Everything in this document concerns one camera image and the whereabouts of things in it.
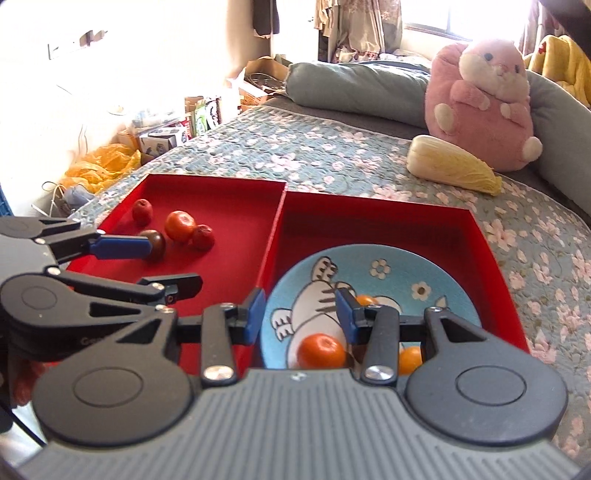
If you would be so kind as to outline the yellow orange kumquat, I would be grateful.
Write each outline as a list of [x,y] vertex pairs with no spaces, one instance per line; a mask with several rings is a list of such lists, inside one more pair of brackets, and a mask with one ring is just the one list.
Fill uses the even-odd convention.
[[356,295],[356,302],[358,302],[361,306],[364,307],[375,306],[380,304],[380,301],[376,297],[365,294]]
[[422,349],[420,346],[405,347],[399,352],[399,374],[408,376],[414,373],[423,364]]

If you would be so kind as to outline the dark brown tomato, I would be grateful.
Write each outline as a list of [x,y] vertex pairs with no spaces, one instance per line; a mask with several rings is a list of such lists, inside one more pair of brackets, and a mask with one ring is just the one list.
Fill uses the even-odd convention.
[[151,246],[150,253],[144,257],[144,260],[150,262],[162,260],[166,252],[165,236],[158,230],[154,229],[143,230],[139,235],[147,238]]

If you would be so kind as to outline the small red plum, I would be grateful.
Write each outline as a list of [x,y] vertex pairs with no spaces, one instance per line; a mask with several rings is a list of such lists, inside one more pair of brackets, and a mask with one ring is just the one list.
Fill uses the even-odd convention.
[[189,245],[199,251],[208,251],[214,246],[215,236],[211,226],[198,224],[193,230]]

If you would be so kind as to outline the orange mandarin top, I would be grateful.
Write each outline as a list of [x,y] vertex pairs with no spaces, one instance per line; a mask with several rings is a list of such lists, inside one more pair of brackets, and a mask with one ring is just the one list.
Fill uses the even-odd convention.
[[181,210],[170,212],[164,222],[165,234],[178,243],[188,243],[196,227],[197,222],[194,218]]

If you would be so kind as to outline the orange mandarin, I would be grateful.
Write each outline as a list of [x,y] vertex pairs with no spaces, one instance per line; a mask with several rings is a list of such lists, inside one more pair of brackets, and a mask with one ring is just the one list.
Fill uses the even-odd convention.
[[348,365],[348,353],[332,336],[307,336],[297,348],[297,364],[303,369],[341,369]]
[[194,218],[181,210],[170,212],[164,222],[165,234],[178,243],[188,243],[196,227],[197,222]]

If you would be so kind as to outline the small red apple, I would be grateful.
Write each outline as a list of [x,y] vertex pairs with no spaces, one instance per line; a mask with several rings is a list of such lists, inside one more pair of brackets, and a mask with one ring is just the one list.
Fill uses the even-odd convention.
[[153,218],[151,203],[144,198],[136,200],[131,208],[131,217],[138,227],[147,226]]

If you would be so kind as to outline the yellow plastic bag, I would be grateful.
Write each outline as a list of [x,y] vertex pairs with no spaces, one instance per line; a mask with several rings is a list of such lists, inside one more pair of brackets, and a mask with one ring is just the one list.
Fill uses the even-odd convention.
[[82,186],[98,194],[140,167],[141,152],[122,144],[101,146],[75,159],[60,179],[64,188]]

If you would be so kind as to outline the right red tray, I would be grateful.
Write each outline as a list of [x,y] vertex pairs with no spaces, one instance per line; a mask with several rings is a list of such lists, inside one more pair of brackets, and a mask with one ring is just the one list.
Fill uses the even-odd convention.
[[259,277],[270,294],[259,334],[267,368],[293,367],[308,335],[342,336],[332,312],[332,289],[339,285],[390,299],[408,315],[448,307],[526,347],[497,261],[474,214],[465,209],[287,192]]

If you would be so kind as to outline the printed product box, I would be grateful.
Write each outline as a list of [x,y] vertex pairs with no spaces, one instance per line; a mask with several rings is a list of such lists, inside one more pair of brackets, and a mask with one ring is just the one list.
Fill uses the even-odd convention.
[[151,157],[160,156],[188,140],[184,126],[172,126],[153,129],[139,136],[139,146],[143,154]]

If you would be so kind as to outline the plush napa cabbage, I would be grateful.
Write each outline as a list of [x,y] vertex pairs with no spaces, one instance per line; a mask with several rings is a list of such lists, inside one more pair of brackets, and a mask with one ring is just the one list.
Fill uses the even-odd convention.
[[484,161],[466,150],[430,135],[416,136],[407,155],[407,170],[436,183],[497,196],[502,179]]

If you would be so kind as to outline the green white carton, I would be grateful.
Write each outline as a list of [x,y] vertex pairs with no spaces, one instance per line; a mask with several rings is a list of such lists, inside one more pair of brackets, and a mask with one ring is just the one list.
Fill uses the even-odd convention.
[[192,138],[204,134],[221,124],[219,99],[214,97],[185,97],[185,119]]

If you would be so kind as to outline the floral quilt bedspread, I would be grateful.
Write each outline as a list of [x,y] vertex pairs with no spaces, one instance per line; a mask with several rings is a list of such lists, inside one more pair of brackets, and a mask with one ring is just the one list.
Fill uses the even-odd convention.
[[408,136],[263,106],[174,149],[76,211],[95,226],[150,173],[279,180],[291,190],[406,200],[472,211],[508,281],[532,354],[569,391],[556,444],[590,460],[590,224],[511,174],[490,197],[408,173]]

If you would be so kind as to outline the grey green long pillow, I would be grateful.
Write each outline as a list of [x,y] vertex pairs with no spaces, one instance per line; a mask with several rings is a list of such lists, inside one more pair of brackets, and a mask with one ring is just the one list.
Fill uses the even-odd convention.
[[[590,213],[590,111],[550,80],[530,72],[531,112],[544,150],[509,177]],[[286,92],[303,107],[390,119],[425,129],[429,75],[398,62],[296,63]]]

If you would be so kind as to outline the open cardboard box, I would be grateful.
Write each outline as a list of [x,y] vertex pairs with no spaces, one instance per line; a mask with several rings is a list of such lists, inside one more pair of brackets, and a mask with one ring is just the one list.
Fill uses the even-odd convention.
[[264,56],[247,62],[238,77],[229,80],[230,86],[238,91],[242,111],[284,96],[288,72],[290,63],[284,64],[281,57]]

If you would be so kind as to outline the pink plush toy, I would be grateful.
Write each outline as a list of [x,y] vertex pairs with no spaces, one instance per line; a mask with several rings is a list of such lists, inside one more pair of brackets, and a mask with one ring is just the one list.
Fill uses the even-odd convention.
[[543,152],[534,134],[525,63],[508,41],[441,49],[432,61],[425,121],[432,136],[497,172],[521,170]]

